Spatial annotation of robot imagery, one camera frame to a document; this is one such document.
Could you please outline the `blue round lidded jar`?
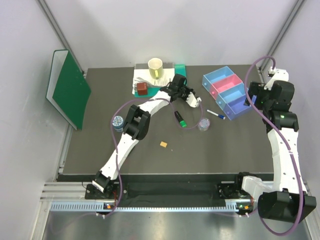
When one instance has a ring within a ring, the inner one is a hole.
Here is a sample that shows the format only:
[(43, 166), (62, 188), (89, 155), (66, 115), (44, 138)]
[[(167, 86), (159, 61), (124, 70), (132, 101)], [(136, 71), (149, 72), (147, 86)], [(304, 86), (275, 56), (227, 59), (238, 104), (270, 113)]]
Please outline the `blue round lidded jar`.
[(122, 133), (124, 130), (124, 123), (124, 118), (122, 116), (116, 115), (112, 120), (112, 127), (116, 132)]

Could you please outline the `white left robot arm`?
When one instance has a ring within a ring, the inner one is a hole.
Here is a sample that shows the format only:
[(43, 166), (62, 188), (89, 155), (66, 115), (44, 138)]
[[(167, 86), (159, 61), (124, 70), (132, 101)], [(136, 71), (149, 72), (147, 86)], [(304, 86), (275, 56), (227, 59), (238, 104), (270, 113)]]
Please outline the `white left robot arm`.
[(175, 74), (173, 80), (161, 87), (152, 98), (129, 107), (119, 143), (115, 143), (111, 157), (92, 180), (98, 195), (106, 199), (113, 194), (113, 184), (119, 178), (120, 168), (131, 150), (146, 137), (151, 117), (177, 99), (183, 100), (192, 108), (200, 107), (202, 101), (196, 96), (194, 89), (187, 86), (187, 78), (181, 74)]

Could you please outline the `purple drawer box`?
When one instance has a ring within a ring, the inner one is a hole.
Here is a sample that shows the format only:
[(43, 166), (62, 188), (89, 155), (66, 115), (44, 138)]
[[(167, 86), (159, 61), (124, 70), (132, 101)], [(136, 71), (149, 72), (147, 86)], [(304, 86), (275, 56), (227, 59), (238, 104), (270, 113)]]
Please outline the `purple drawer box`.
[(252, 110), (250, 105), (245, 105), (246, 99), (247, 97), (243, 95), (229, 103), (226, 103), (223, 111), (229, 120), (232, 121)]

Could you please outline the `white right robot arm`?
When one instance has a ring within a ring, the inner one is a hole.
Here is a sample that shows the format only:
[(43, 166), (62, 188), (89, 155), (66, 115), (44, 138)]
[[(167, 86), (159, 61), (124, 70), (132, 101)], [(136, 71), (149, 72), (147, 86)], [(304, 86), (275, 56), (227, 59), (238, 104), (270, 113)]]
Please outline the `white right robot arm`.
[(251, 82), (244, 105), (257, 109), (272, 150), (273, 185), (266, 185), (251, 173), (241, 173), (241, 180), (233, 185), (239, 198), (250, 195), (257, 201), (261, 218), (288, 223), (301, 222), (317, 206), (309, 196), (300, 175), (298, 135), (299, 123), (290, 111), (295, 87), (284, 69), (271, 67), (267, 83)]

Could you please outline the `pink drawer box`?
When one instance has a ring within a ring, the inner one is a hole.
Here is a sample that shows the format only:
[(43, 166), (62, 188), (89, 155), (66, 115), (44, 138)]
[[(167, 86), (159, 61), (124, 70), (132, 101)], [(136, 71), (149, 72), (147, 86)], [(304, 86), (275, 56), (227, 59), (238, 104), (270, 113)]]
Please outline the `pink drawer box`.
[(236, 74), (232, 74), (212, 83), (209, 88), (209, 94), (216, 100), (218, 94), (225, 92), (242, 83), (243, 81)]

